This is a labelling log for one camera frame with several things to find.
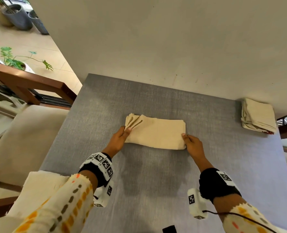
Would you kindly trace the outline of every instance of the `patterned sleeve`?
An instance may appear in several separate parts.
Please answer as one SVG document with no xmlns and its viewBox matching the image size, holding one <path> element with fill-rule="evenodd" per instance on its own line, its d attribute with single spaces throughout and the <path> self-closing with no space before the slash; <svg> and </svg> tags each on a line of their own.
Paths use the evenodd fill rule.
<svg viewBox="0 0 287 233">
<path fill-rule="evenodd" d="M 91 182 L 83 175 L 74 174 L 14 232 L 80 233 L 93 206 Z"/>
<path fill-rule="evenodd" d="M 231 212 L 238 213 L 248 217 L 258 223 L 265 225 L 273 231 L 280 233 L 280 231 L 273 226 L 255 207 L 250 204 L 240 204 L 234 207 Z M 237 215 L 228 214 L 223 221 L 223 229 L 226 233 L 271 233 L 270 230 L 262 227 L 254 222 Z"/>
</svg>

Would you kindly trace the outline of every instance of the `folded towel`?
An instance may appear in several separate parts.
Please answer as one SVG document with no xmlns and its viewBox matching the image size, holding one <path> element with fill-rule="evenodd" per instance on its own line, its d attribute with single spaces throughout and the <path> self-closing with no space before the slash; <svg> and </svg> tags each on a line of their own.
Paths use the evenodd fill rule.
<svg viewBox="0 0 287 233">
<path fill-rule="evenodd" d="M 125 142 L 153 148 L 182 150 L 186 148 L 181 133 L 185 133 L 183 120 L 149 118 L 145 115 L 130 114 L 125 126 L 132 132 Z"/>
<path fill-rule="evenodd" d="M 242 126 L 254 131 L 276 133 L 277 124 L 273 107 L 245 98 L 242 102 Z"/>
</svg>

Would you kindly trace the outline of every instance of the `gray table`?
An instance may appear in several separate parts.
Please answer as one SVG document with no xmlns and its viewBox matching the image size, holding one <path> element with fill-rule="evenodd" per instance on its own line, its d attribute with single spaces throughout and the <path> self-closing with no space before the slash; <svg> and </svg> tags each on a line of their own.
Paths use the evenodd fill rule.
<svg viewBox="0 0 287 233">
<path fill-rule="evenodd" d="M 243 129 L 237 101 L 89 74 L 41 170 L 71 175 L 101 151 L 129 113 L 182 119 L 207 158 L 227 172 L 243 197 L 287 229 L 287 164 L 279 134 Z M 106 208 L 94 208 L 82 232 L 224 232 L 219 218 L 196 220 L 187 190 L 200 172 L 186 150 L 126 144 L 113 159 L 115 186 Z"/>
</svg>

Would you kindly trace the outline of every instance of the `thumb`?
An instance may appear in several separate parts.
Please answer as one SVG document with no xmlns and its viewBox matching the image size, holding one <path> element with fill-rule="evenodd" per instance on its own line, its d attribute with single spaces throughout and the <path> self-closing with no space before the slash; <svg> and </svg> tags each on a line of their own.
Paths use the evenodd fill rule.
<svg viewBox="0 0 287 233">
<path fill-rule="evenodd" d="M 128 129 L 126 129 L 126 130 L 124 131 L 124 133 L 123 133 L 123 135 L 122 135 L 124 141 L 125 141 L 126 138 L 130 135 L 130 132 L 131 132 L 131 131 L 132 131 L 131 128 L 128 128 Z"/>
<path fill-rule="evenodd" d="M 190 138 L 189 138 L 185 133 L 182 133 L 181 136 L 182 136 L 182 138 L 183 138 L 183 140 L 184 140 L 184 143 L 185 143 L 186 145 L 188 145 L 189 143 L 191 143 Z"/>
</svg>

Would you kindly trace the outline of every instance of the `right hand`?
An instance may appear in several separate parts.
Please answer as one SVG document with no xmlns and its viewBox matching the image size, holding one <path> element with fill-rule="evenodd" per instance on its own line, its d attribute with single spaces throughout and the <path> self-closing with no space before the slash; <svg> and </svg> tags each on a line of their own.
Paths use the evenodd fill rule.
<svg viewBox="0 0 287 233">
<path fill-rule="evenodd" d="M 205 158 L 203 143 L 197 137 L 186 135 L 185 133 L 182 133 L 181 135 L 187 145 L 187 150 L 190 153 L 190 156 L 194 160 Z"/>
</svg>

